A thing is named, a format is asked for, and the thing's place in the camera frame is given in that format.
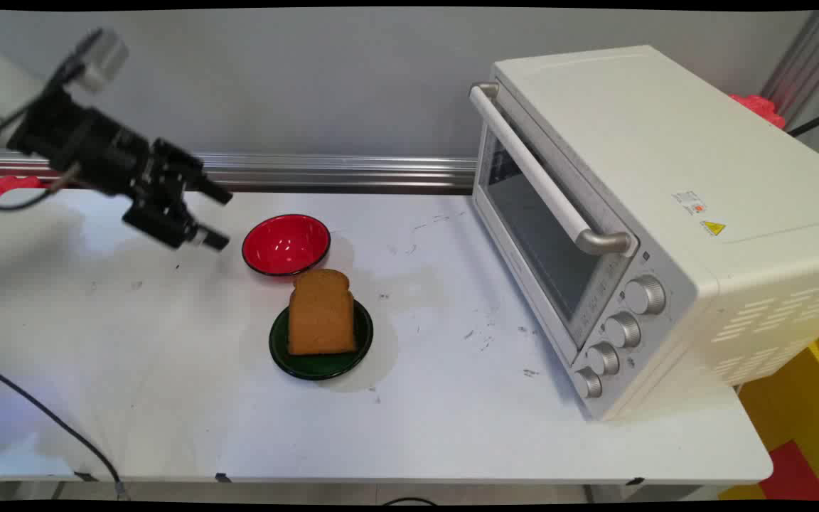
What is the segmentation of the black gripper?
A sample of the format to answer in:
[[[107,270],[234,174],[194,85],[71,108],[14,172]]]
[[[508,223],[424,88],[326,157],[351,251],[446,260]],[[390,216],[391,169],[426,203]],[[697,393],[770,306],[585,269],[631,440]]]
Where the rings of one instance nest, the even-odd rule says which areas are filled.
[[[130,198],[124,223],[166,246],[185,243],[221,252],[230,236],[199,223],[184,200],[186,187],[221,205],[233,194],[203,171],[185,149],[146,137],[94,107],[83,107],[65,90],[46,92],[33,102],[7,148],[41,156],[50,169],[107,196]]]

